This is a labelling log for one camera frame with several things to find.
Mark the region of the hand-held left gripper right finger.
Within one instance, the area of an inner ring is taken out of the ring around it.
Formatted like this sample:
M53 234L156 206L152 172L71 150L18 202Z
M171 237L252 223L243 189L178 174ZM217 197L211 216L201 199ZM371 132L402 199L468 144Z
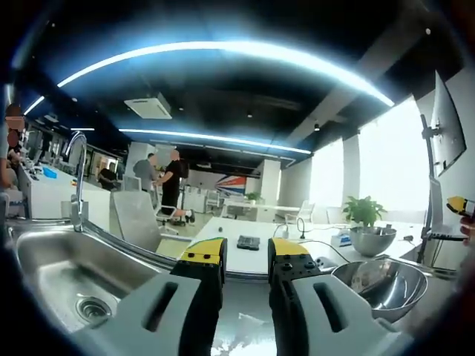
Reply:
M375 319L370 305L309 252L268 241L269 306L278 355L403 355L411 336Z

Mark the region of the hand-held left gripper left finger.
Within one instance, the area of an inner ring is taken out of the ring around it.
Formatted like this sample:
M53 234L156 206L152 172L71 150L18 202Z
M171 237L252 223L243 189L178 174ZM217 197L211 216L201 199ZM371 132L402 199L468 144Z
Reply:
M210 355L223 306L227 241L192 244L169 273L121 299L115 315L74 333L85 355Z

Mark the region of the person's right hand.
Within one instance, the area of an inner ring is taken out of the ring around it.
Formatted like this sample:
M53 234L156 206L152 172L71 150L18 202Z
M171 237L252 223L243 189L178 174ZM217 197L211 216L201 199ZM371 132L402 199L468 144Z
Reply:
M460 220L460 231L465 235L463 241L464 245L469 245L474 241L475 238L475 221L474 218L462 217Z

